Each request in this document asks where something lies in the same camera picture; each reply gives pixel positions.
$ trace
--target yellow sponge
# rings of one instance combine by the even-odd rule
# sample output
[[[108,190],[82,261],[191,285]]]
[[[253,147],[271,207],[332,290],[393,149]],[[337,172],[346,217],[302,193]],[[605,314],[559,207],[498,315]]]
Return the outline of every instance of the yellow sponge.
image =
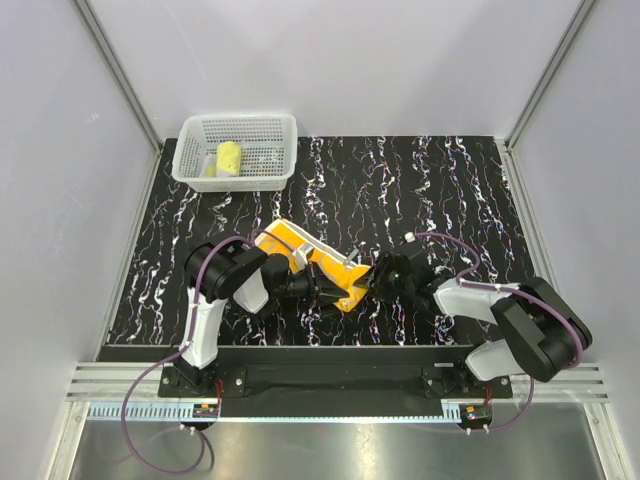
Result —
[[[218,161],[216,175],[218,177],[237,177],[240,175],[242,148],[235,142],[224,142],[218,145]]]

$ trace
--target white plastic basket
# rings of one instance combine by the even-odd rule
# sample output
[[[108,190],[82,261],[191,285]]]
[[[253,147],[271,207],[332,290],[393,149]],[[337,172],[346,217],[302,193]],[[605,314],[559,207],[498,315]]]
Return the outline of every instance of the white plastic basket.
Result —
[[[204,177],[223,142],[242,147],[240,176]],[[197,192],[282,190],[295,170],[297,150],[292,115],[196,115],[180,130],[171,175]]]

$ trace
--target reflective floor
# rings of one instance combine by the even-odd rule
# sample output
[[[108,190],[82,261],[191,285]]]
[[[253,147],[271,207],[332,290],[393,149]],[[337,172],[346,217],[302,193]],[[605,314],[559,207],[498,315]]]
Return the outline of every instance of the reflective floor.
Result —
[[[495,424],[514,407],[496,407]],[[132,423],[142,445],[167,423]],[[429,428],[457,427],[432,425]],[[490,435],[433,433],[418,425],[231,424],[206,431],[215,450],[194,479],[604,479],[587,419],[577,404],[534,405],[515,428]],[[158,466],[181,469],[200,451],[199,442],[175,432],[141,447]],[[128,453],[117,422],[88,422],[71,478],[156,479]]]

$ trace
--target marble pattern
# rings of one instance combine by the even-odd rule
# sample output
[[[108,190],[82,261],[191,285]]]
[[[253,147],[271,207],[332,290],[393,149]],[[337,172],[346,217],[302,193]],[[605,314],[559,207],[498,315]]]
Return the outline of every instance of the marble pattern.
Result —
[[[182,270],[189,247],[226,230],[247,235],[288,218],[357,260],[371,263],[407,231],[464,239],[482,257],[476,280],[533,274],[491,137],[300,138],[296,173],[282,192],[198,194],[171,178],[175,140],[158,169],[107,343],[179,343],[186,314]],[[466,252],[425,243],[439,271],[459,271]],[[400,302],[366,299],[349,314],[283,302],[264,325],[228,310],[222,345],[410,345],[480,343],[495,337],[475,320],[419,314]]]

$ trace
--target white wall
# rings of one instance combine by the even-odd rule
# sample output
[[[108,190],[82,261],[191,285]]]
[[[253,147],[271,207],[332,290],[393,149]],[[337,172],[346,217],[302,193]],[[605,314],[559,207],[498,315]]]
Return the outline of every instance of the white wall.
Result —
[[[34,480],[152,157],[71,2],[4,5],[0,51],[0,476]]]
[[[92,0],[156,130],[286,111],[301,135],[505,136],[579,0]]]
[[[562,294],[640,474],[640,2],[600,2],[516,146]]]

